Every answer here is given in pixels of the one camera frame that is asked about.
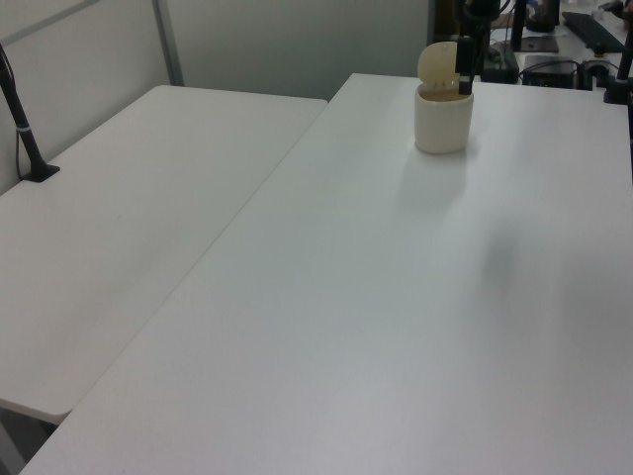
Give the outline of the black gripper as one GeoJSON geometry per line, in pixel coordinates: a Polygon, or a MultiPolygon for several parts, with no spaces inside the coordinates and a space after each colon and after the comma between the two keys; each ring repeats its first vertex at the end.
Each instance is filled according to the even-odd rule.
{"type": "Polygon", "coordinates": [[[473,38],[459,37],[456,47],[455,72],[459,77],[459,94],[471,95],[473,79],[480,76],[488,53],[488,24],[498,18],[499,0],[465,0],[463,15],[473,27],[473,38]]]}

